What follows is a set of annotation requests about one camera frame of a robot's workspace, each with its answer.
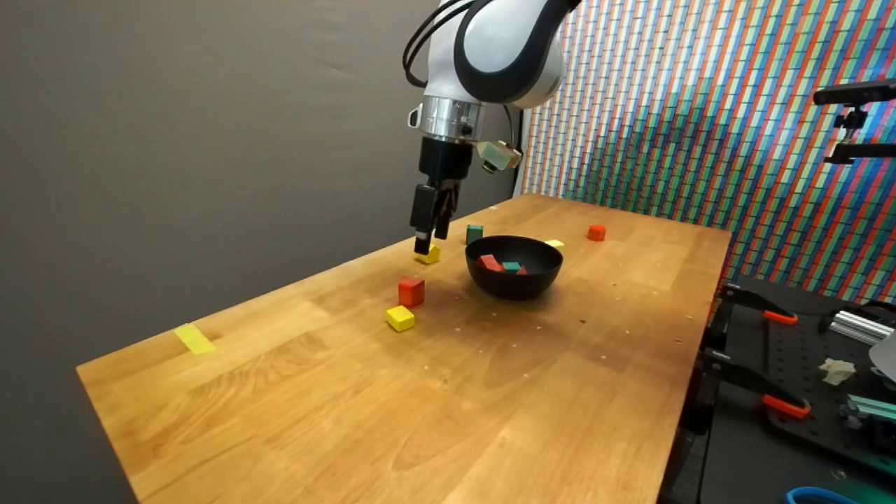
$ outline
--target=gray wall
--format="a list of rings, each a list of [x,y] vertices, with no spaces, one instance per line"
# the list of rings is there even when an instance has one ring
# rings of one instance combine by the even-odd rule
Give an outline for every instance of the gray wall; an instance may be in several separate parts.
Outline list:
[[[0,502],[129,502],[76,364],[408,235],[432,5],[0,5]]]

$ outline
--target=orange block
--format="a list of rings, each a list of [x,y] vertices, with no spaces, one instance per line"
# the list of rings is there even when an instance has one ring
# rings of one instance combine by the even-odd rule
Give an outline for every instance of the orange block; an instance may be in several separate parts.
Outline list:
[[[607,226],[605,224],[590,224],[587,226],[587,240],[605,240],[607,235]]]
[[[425,282],[407,278],[397,282],[397,305],[414,308],[425,303]]]

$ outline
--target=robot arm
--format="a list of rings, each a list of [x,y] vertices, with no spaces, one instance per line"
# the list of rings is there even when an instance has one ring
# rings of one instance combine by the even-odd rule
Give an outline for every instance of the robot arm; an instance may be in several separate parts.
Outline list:
[[[416,117],[425,179],[411,211],[416,254],[429,252],[432,235],[449,239],[481,105],[531,110],[558,91],[563,68],[555,35],[576,5],[579,0],[442,0],[429,32],[429,84],[408,72],[414,53],[407,50],[408,82],[425,88]]]

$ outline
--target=wooden table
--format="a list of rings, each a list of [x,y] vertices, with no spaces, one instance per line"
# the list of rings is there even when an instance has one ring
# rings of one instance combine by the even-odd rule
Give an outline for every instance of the wooden table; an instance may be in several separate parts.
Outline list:
[[[538,303],[481,294],[464,224],[566,240]],[[605,240],[586,226],[603,222]],[[520,196],[79,366],[139,502],[656,502],[727,233]],[[425,280],[416,329],[384,310]]]

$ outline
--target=black cable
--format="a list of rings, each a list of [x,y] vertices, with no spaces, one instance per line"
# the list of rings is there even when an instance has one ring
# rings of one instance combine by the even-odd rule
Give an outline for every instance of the black cable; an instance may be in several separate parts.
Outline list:
[[[442,4],[437,12],[432,12],[432,14],[416,25],[416,32],[411,35],[411,40],[404,46],[400,65],[408,65],[408,50],[411,50],[411,46],[416,46],[421,35],[422,35],[442,12],[449,12],[449,9],[457,5],[457,4],[461,4],[461,0]]]
[[[454,9],[454,12],[449,12],[440,22],[435,22],[432,28],[425,28],[437,14],[442,14],[449,5],[457,5],[458,0],[450,0],[450,4],[444,4],[444,5],[440,5],[432,16],[425,16],[425,22],[416,28],[416,35],[408,40],[408,46],[407,46],[407,50],[404,50],[404,72],[407,72],[407,78],[414,84],[414,88],[425,88],[425,82],[422,78],[416,78],[414,75],[414,70],[411,70],[411,65],[414,65],[414,58],[416,58],[416,53],[422,50],[422,46],[432,40],[432,35],[435,32],[440,32],[444,22],[450,22],[454,16],[458,16],[461,12],[468,12],[471,5],[474,5],[474,0],[471,4],[464,4],[464,5],[458,5],[458,9]]]
[[[505,110],[507,128],[513,128],[513,112],[509,112],[509,107],[502,105],[502,110]]]
[[[464,5],[458,5],[458,9],[454,9],[454,12],[449,12],[440,22],[435,22],[435,25],[422,35],[422,40],[416,40],[416,46],[411,49],[408,63],[407,63],[407,68],[404,68],[407,78],[408,78],[414,88],[425,88],[425,82],[416,78],[414,70],[411,70],[411,65],[414,65],[416,53],[422,50],[422,46],[432,40],[432,35],[437,35],[444,22],[450,22],[454,16],[458,16],[461,12],[468,12],[471,5],[474,5],[474,4],[464,4]]]

